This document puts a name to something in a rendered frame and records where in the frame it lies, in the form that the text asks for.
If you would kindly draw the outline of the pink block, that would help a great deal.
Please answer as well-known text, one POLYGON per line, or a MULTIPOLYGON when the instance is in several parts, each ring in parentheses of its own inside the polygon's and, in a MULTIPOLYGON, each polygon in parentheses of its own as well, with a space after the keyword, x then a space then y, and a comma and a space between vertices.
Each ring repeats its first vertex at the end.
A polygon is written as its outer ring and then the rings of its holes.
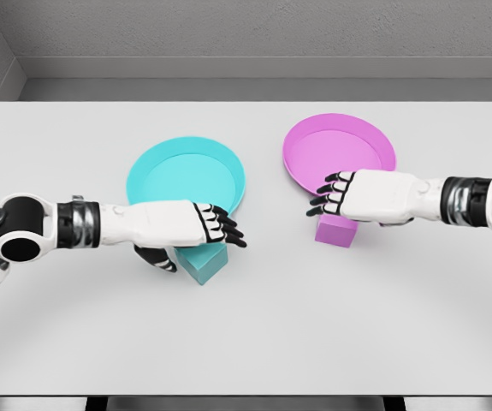
POLYGON ((359 223, 345 217, 323 214, 317 222, 315 240, 337 247, 350 247, 359 223))

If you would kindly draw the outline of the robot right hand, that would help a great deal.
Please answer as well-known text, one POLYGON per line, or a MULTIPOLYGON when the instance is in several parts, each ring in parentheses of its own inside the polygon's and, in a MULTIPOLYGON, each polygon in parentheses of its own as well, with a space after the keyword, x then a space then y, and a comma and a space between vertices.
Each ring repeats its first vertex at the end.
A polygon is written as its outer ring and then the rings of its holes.
POLYGON ((413 219, 409 197, 417 178, 384 170, 339 171, 325 177, 310 201, 308 217, 335 215, 384 226, 404 225, 413 219))

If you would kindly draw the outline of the pink plate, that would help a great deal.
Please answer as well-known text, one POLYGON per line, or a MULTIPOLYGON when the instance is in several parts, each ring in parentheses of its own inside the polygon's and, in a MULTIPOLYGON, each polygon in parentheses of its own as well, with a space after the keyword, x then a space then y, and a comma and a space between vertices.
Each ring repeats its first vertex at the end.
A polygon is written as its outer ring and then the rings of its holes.
POLYGON ((356 116, 326 113, 295 124, 282 145, 288 174, 314 194, 337 171, 393 171, 396 155, 387 136, 356 116))

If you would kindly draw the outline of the cyan plate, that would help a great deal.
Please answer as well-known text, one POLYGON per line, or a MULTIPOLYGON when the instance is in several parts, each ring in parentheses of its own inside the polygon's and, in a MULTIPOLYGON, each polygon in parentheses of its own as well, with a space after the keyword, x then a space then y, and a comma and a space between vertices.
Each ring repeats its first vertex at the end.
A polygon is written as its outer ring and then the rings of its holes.
POLYGON ((196 136, 163 141, 139 156, 127 176, 128 203, 191 200, 229 214, 246 191, 246 173, 224 144, 196 136))

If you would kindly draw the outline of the cyan block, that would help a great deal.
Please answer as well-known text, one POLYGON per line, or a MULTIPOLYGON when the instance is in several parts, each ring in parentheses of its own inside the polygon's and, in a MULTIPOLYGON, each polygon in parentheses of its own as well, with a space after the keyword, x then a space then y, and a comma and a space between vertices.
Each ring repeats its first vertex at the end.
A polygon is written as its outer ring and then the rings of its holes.
POLYGON ((204 285, 228 263, 227 245, 221 242, 196 247, 176 247, 180 265, 200 285, 204 285))

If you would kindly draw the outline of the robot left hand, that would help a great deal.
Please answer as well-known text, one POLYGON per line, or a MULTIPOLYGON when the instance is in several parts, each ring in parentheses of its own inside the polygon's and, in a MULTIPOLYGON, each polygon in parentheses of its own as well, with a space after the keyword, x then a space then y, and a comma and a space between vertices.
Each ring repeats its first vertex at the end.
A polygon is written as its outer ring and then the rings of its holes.
POLYGON ((142 218, 133 233, 133 249, 148 264, 164 271, 177 271, 168 247, 196 247, 224 242, 245 248, 244 234, 218 205, 190 200, 168 200, 137 204, 142 218))

